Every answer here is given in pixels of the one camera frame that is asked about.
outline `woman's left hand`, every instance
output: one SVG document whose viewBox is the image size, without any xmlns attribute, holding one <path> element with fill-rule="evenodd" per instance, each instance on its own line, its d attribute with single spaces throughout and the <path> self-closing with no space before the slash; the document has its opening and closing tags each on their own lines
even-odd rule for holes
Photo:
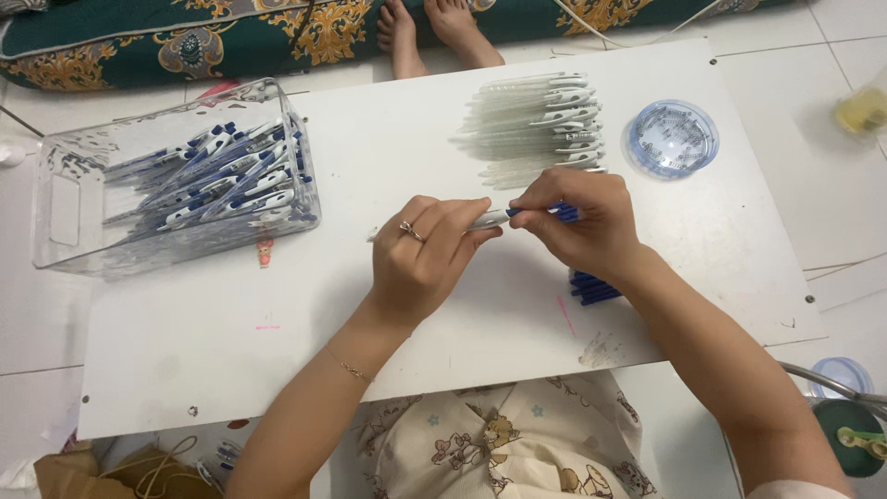
<svg viewBox="0 0 887 499">
<path fill-rule="evenodd" d="M 375 237 L 373 288 L 363 305 L 389 326 L 419 326 L 450 295 L 477 248 L 502 235 L 500 227 L 466 232 L 489 207 L 490 198 L 413 197 Z M 424 242 L 400 228 L 403 222 Z"/>
</svg>

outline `gold chain bracelet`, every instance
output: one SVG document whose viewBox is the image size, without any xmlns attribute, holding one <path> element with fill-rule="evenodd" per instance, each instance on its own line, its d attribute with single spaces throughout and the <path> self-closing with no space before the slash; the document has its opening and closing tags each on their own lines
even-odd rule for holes
<svg viewBox="0 0 887 499">
<path fill-rule="evenodd" d="M 374 377 L 369 377 L 369 376 L 365 375 L 364 373 L 358 371 L 357 369 L 352 368 L 351 366 L 349 366 L 349 365 L 346 364 L 345 362 L 342 362 L 341 360 L 339 360 L 339 358 L 335 356 L 335 353 L 333 353 L 333 349 L 330 348 L 330 345 L 329 345 L 329 344 L 326 344 L 326 345 L 324 345 L 324 346 L 326 347 L 326 351 L 327 351 L 327 352 L 330 352 L 330 355 L 333 356 L 333 358 L 335 359 L 335 361 L 336 361 L 336 362 L 339 362 L 339 365 L 342 366 L 342 367 L 344 367 L 345 370 L 348 371 L 348 372 L 350 372 L 352 375 L 359 377 L 360 379 L 366 381 L 367 383 L 372 383 L 373 381 L 376 380 L 376 378 L 374 378 Z"/>
</svg>

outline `white tabletop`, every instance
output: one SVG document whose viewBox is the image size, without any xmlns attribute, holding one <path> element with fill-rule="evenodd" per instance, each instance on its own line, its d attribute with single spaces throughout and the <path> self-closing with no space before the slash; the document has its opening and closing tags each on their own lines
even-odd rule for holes
<svg viewBox="0 0 887 499">
<path fill-rule="evenodd" d="M 93 302 L 80 434 L 143 432 L 261 415 L 369 289 L 366 234 L 413 194 L 490 195 L 483 164 L 450 142 L 484 82 L 584 71 L 604 104 L 607 165 L 626 178 L 642 241 L 758 342 L 820 337 L 789 238 L 703 40 L 551 59 L 292 97 L 308 135 L 323 223 L 280 238 L 271 267 L 242 248 L 106 285 Z M 630 167 L 624 126 L 684 99 L 718 127 L 705 169 L 662 182 Z M 571 332 L 565 315 L 573 326 Z M 264 329 L 265 326 L 279 326 Z M 452 297 L 377 376 L 367 400 L 660 360 L 618 298 L 582 307 L 567 269 L 520 231 L 485 245 Z M 190 406 L 199 407 L 197 417 Z"/>
</svg>

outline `bare foot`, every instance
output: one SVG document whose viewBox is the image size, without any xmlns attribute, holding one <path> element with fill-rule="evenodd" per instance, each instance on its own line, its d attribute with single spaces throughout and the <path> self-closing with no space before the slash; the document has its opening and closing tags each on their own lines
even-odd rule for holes
<svg viewBox="0 0 887 499">
<path fill-rule="evenodd" d="M 425 0 L 425 13 L 442 42 L 471 68 L 503 66 L 505 61 L 477 29 L 466 0 Z"/>
<path fill-rule="evenodd" d="M 427 76 L 428 70 L 416 48 L 416 23 L 401 0 L 385 0 L 382 6 L 376 39 L 379 48 L 391 52 L 391 71 L 396 80 Z"/>
</svg>

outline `ring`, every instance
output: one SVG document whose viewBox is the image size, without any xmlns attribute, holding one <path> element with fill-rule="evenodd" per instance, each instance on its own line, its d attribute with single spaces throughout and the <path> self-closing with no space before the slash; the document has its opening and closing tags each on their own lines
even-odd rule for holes
<svg viewBox="0 0 887 499">
<path fill-rule="evenodd" d="M 416 231 L 412 230 L 412 226 L 408 222 L 401 222 L 400 228 L 404 229 L 409 235 L 416 239 L 418 242 L 425 242 L 425 238 L 416 234 Z"/>
</svg>

